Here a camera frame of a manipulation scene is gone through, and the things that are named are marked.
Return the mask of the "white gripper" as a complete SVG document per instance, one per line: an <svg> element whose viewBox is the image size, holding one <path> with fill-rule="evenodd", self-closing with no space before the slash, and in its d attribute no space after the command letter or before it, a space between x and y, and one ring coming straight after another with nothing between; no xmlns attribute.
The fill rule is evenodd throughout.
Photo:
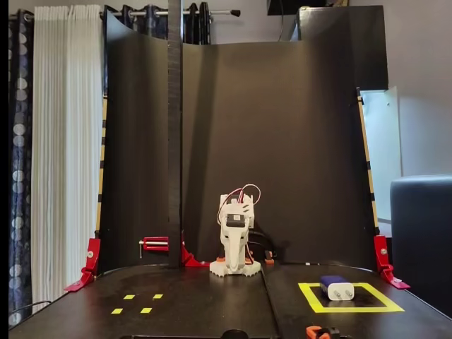
<svg viewBox="0 0 452 339"><path fill-rule="evenodd" d="M225 262L222 263L221 275L249 275L245 263L245 247L249 228L246 219L248 206L226 206L222 209L221 242L225 248Z"/></svg>

